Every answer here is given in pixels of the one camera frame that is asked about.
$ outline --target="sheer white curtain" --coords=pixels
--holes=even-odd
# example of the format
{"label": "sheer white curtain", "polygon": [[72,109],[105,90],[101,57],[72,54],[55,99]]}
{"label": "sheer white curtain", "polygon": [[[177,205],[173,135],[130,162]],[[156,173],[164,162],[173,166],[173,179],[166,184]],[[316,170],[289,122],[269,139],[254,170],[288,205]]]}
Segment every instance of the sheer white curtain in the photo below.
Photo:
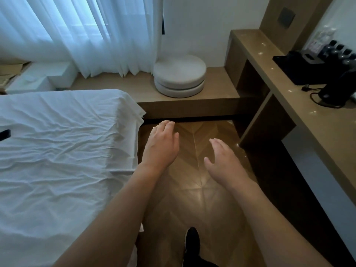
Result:
{"label": "sheer white curtain", "polygon": [[84,77],[151,72],[163,0],[0,0],[0,59],[73,60]]}

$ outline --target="foot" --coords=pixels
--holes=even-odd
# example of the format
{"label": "foot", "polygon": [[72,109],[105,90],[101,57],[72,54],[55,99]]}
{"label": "foot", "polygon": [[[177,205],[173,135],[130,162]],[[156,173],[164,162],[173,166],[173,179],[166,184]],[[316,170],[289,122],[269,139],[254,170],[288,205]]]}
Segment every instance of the foot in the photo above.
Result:
{"label": "foot", "polygon": [[200,239],[196,228],[191,227],[188,229],[187,233],[185,234],[184,247],[185,252],[183,267],[192,266],[194,265],[194,262],[200,258]]}

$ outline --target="stacked round cushion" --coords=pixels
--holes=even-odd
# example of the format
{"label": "stacked round cushion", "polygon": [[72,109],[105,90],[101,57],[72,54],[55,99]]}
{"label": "stacked round cushion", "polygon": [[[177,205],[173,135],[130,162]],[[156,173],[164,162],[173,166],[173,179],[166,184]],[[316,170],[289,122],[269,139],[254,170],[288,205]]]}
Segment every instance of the stacked round cushion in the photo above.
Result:
{"label": "stacked round cushion", "polygon": [[162,58],[154,64],[154,84],[166,96],[186,98],[203,89],[206,72],[204,61],[193,55]]}

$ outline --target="wrinkled sheet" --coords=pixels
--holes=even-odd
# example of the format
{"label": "wrinkled sheet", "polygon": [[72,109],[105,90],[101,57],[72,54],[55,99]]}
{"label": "wrinkled sheet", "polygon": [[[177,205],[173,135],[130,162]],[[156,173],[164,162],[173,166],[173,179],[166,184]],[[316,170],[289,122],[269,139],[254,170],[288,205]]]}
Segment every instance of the wrinkled sheet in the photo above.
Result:
{"label": "wrinkled sheet", "polygon": [[51,266],[137,166],[145,112],[120,90],[0,96],[1,266]]}

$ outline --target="white bed sheet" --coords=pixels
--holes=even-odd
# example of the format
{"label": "white bed sheet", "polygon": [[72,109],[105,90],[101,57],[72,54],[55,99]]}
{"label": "white bed sheet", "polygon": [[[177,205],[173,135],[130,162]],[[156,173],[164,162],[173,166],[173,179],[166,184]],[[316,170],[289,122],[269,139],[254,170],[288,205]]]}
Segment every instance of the white bed sheet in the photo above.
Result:
{"label": "white bed sheet", "polygon": [[51,266],[129,179],[145,112],[120,90],[0,96],[0,259]]}

